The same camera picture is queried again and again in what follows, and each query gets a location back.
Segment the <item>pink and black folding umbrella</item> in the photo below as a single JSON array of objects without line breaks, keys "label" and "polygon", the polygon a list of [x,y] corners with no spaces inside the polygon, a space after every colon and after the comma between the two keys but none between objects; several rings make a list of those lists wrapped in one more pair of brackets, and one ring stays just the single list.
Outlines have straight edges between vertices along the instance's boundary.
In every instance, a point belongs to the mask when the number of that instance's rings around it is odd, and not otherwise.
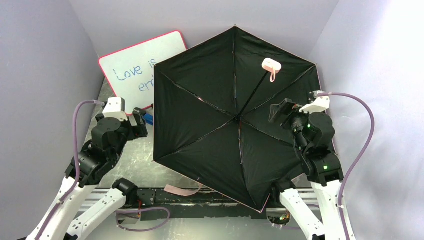
[{"label": "pink and black folding umbrella", "polygon": [[270,106],[320,89],[317,64],[233,26],[155,65],[153,159],[262,212],[273,183],[303,174]]}]

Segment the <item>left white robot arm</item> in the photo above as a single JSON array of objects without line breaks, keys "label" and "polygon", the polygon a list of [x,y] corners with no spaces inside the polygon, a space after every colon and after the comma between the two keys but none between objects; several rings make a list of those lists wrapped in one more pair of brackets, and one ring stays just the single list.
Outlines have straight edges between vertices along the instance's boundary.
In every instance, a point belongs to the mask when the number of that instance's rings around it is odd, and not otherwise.
[{"label": "left white robot arm", "polygon": [[55,201],[28,240],[85,240],[115,211],[138,203],[138,187],[120,178],[99,201],[77,215],[86,198],[117,165],[126,143],[148,136],[146,115],[145,110],[136,107],[135,125],[127,116],[116,118],[102,113],[95,117],[92,139],[78,153],[79,169],[75,162],[70,163]]}]

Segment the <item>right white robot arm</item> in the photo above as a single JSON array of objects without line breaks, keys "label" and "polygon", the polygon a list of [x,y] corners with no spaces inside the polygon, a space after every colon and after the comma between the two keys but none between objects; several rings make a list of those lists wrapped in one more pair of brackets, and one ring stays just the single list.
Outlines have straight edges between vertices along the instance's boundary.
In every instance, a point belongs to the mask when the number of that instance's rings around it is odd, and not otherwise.
[{"label": "right white robot arm", "polygon": [[316,195],[322,219],[318,219],[292,182],[276,185],[279,202],[286,208],[308,240],[354,240],[341,193],[344,174],[331,150],[333,121],[316,104],[302,106],[286,98],[270,106],[269,122],[289,130],[293,147]]}]

